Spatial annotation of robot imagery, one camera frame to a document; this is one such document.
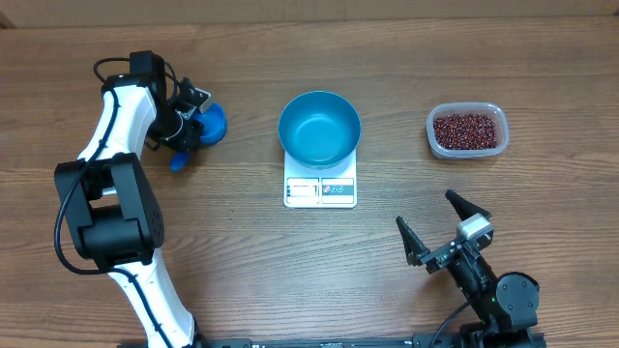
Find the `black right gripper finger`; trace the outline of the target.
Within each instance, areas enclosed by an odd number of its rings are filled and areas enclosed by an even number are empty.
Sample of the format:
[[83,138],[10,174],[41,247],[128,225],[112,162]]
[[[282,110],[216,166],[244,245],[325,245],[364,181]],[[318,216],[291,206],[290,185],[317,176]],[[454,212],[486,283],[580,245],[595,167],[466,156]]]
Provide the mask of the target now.
[[429,249],[410,228],[402,216],[396,218],[396,224],[405,250],[407,263],[412,266],[422,266],[422,259],[429,254]]
[[466,220],[476,214],[480,214],[486,219],[490,219],[492,217],[492,214],[489,211],[469,202],[452,189],[448,189],[446,191],[445,197],[452,204],[461,220]]

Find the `blue plastic measuring scoop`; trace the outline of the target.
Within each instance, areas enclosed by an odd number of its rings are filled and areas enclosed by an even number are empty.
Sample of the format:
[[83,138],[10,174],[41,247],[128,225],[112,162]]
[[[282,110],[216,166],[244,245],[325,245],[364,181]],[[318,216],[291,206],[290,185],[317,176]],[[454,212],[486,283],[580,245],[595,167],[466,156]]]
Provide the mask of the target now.
[[[223,108],[213,102],[204,112],[195,111],[191,116],[202,126],[199,135],[199,146],[212,146],[221,141],[227,132],[227,122]],[[173,172],[181,171],[189,162],[190,155],[177,152],[170,161],[170,169]]]

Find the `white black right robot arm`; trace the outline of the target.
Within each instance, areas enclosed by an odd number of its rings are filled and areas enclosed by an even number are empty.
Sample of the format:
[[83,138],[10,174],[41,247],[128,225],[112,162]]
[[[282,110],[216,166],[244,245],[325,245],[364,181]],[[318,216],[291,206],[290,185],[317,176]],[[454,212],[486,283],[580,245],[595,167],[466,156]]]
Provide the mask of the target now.
[[544,347],[538,325],[540,285],[530,275],[498,276],[482,255],[493,241],[491,213],[449,189],[445,197],[460,218],[453,240],[435,250],[424,245],[403,217],[396,218],[407,263],[429,274],[447,270],[465,303],[433,334],[418,333],[418,347]]

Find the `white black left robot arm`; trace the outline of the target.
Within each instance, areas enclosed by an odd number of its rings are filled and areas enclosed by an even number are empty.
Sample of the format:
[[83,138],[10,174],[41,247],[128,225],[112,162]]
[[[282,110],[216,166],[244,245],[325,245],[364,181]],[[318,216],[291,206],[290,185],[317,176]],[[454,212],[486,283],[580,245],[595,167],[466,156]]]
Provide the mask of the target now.
[[[54,249],[61,264],[77,275],[108,275],[133,307],[148,347],[204,347],[192,314],[178,296],[162,259],[164,221],[141,166],[150,140],[188,155],[201,145],[204,126],[197,116],[210,93],[178,80],[170,64],[150,51],[125,57],[126,73],[103,80],[103,113],[95,133],[74,161],[56,166],[61,201],[54,226]],[[61,227],[74,248],[95,264],[72,265],[63,253]]]

